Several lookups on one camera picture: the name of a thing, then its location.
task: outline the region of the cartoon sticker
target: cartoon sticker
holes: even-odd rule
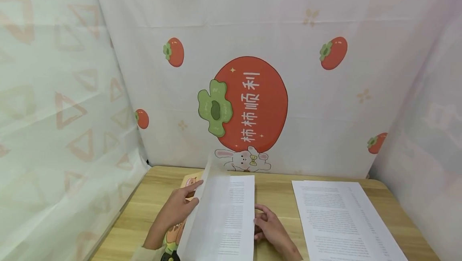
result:
[[[172,66],[181,66],[184,60],[183,44],[176,37],[171,38],[164,45],[164,55],[165,59],[168,60]]]
[[[383,141],[385,140],[386,136],[387,133],[381,133],[369,139],[369,141],[367,142],[367,148],[369,149],[369,152],[371,154],[375,155],[378,153],[378,151],[380,151],[380,148],[382,147]]]
[[[320,65],[325,70],[333,70],[342,62],[347,54],[348,43],[343,37],[335,37],[330,42],[322,45],[320,49]]]
[[[267,163],[268,155],[258,153],[253,146],[249,146],[246,151],[233,152],[228,150],[216,150],[215,155],[218,158],[231,157],[231,161],[225,163],[230,165],[234,170],[240,169],[243,172],[257,172],[258,170],[269,170],[271,164]]]
[[[164,245],[165,245],[165,253],[162,255],[161,260],[169,261],[170,258],[173,258],[173,261],[176,261],[177,258],[176,250],[178,249],[178,245],[180,244],[181,236],[183,235],[185,221],[181,222],[180,224],[174,225],[167,231],[164,237]]]
[[[149,116],[143,109],[137,109],[135,112],[135,118],[140,128],[145,129],[149,125]]]
[[[288,112],[288,95],[279,73],[257,57],[238,57],[197,95],[198,113],[223,146],[219,158],[232,169],[269,170],[268,151],[279,138]]]
[[[185,187],[188,187],[188,186],[194,184],[195,182],[197,182],[197,177],[189,178],[188,181],[186,181]]]

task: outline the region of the paper sheet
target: paper sheet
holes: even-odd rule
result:
[[[253,260],[254,176],[231,176],[231,213],[219,247],[220,261]]]
[[[407,261],[359,183],[292,186],[310,260]]]
[[[186,219],[176,251],[182,261],[216,260],[231,212],[230,176],[213,155],[209,155],[201,179],[204,183],[194,194],[199,204]]]

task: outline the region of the right hand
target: right hand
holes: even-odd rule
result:
[[[303,258],[279,218],[267,206],[255,204],[255,237],[257,241],[267,239],[286,261],[301,261]]]
[[[198,198],[191,201],[186,200],[194,196],[195,189],[204,181],[200,180],[184,188],[173,190],[172,194],[156,216],[143,247],[146,249],[157,250],[162,246],[165,233],[174,225],[183,222],[192,210],[199,203]]]

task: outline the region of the fabric backdrop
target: fabric backdrop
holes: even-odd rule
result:
[[[371,169],[441,261],[462,260],[462,0],[456,1],[440,0],[452,15]]]
[[[82,261],[146,172],[97,0],[0,0],[0,260]]]
[[[425,60],[431,2],[100,0],[151,163],[347,177]]]

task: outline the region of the rabbit illustration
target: rabbit illustration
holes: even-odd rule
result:
[[[217,158],[232,158],[225,166],[231,165],[233,169],[242,170],[244,172],[257,172],[258,170],[269,170],[271,164],[267,163],[268,155],[265,153],[258,154],[253,146],[249,146],[247,151],[233,152],[230,150],[216,150]]]

